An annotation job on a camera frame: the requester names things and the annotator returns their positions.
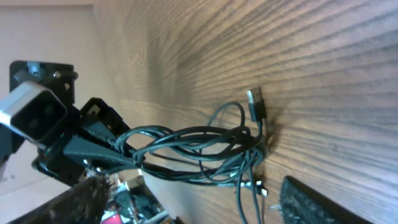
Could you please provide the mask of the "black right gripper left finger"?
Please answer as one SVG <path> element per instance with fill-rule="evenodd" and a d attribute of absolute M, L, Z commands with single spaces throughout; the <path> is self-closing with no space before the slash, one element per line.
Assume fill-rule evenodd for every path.
<path fill-rule="evenodd" d="M 100 223 L 110 194 L 107 177 L 89 177 L 11 223 Z"/>

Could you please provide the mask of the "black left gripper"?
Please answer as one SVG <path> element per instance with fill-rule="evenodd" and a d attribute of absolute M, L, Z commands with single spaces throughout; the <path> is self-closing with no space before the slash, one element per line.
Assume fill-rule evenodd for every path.
<path fill-rule="evenodd" d="M 82 109 L 74 107 L 78 74 L 73 65 L 17 60 L 10 64 L 9 76 L 10 92 L 32 81 L 51 90 L 67 108 L 66 117 L 51 135 L 51 145 L 45 149 L 36 146 L 37 157 L 32 161 L 35 170 L 74 186 L 86 170 L 113 174 L 137 169 L 128 158 L 130 146 L 123 152 L 116 150 L 117 138 L 129 127 L 112 107 L 100 98 L 91 98 Z M 24 141 L 28 140 L 1 124 L 1 164 Z"/>

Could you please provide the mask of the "cardboard back wall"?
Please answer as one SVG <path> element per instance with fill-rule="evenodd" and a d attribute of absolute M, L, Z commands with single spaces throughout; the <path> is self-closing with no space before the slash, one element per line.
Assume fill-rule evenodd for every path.
<path fill-rule="evenodd" d="M 1 8 L 1 221 L 134 164 L 90 5 Z"/>

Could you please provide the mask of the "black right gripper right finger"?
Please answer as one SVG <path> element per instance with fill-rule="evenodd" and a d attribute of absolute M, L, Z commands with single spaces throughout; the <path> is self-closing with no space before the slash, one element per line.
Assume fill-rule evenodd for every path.
<path fill-rule="evenodd" d="M 289 175 L 282 183 L 279 204 L 286 224 L 370 224 Z"/>

